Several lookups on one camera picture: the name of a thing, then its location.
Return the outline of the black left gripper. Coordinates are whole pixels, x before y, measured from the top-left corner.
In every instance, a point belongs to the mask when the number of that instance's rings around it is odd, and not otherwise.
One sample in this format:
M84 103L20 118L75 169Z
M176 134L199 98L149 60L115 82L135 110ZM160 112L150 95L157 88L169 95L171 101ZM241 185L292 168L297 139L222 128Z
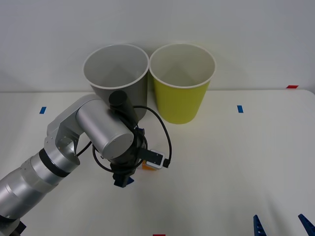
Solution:
M134 182L131 176L135 169L143 162L140 149L147 149L148 143L144 136L134 138L131 146L122 155L110 160L110 167L113 173L114 185L124 188Z

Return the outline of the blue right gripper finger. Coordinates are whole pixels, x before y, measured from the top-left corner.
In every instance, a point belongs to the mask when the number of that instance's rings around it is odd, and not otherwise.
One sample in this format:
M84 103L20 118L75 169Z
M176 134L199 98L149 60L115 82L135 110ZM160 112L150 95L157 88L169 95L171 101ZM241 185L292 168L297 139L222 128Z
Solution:
M267 236L257 215L253 217L253 231L254 236Z
M315 236L315 226L303 214L299 214L298 218L301 221L308 236Z

